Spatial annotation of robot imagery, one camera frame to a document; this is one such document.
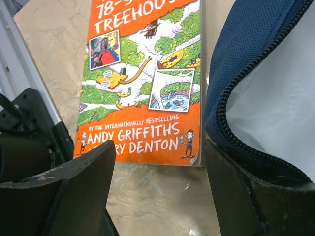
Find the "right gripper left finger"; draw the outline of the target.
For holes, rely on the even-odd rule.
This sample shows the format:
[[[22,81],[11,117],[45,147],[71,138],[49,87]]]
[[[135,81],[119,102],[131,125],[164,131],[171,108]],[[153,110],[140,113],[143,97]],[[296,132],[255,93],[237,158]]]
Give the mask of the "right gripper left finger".
[[[106,210],[116,158],[109,140],[51,170],[0,186],[3,236],[114,236]]]

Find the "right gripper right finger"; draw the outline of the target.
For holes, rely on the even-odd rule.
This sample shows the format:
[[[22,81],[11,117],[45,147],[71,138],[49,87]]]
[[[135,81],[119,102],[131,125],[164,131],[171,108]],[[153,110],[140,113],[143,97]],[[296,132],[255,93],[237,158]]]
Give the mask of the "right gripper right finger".
[[[211,140],[204,157],[223,236],[313,236],[315,185],[227,155]]]

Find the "navy blue school backpack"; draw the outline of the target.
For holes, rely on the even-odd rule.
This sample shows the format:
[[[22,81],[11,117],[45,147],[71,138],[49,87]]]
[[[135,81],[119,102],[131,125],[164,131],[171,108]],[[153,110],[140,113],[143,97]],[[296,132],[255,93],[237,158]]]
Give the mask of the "navy blue school backpack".
[[[235,1],[212,54],[204,121],[234,158],[314,181],[314,1]]]

